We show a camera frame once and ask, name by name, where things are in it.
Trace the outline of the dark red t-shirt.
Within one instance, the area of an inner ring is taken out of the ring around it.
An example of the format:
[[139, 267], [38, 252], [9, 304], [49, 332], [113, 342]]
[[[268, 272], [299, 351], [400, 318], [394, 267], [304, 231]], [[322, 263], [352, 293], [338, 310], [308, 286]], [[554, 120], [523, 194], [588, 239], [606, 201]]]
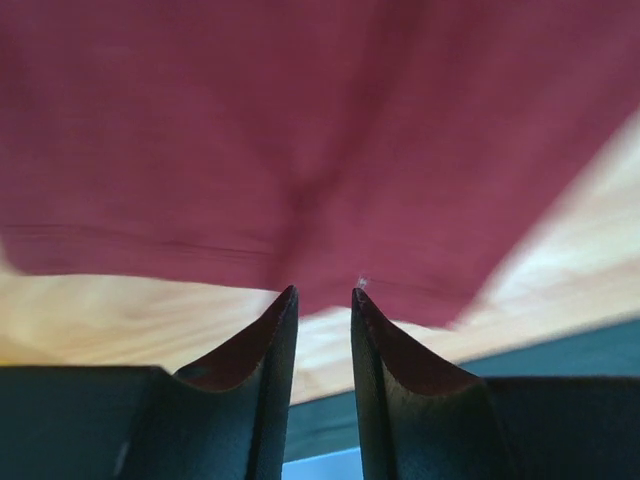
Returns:
[[635, 1], [5, 1], [1, 241], [443, 326], [638, 103]]

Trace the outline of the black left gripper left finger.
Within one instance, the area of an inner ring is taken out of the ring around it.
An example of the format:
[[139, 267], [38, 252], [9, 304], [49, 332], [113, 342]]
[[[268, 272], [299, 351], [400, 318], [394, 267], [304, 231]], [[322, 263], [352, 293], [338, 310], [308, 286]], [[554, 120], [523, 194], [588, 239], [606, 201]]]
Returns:
[[289, 287], [175, 373], [155, 366], [1, 371], [5, 479], [277, 479], [298, 330]]

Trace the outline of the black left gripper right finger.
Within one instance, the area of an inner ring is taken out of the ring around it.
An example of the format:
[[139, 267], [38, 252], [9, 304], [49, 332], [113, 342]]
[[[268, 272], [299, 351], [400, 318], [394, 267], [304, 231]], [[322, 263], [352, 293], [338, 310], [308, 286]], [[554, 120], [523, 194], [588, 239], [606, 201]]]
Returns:
[[351, 344], [367, 479], [635, 479], [635, 377], [479, 377], [394, 325], [361, 289]]

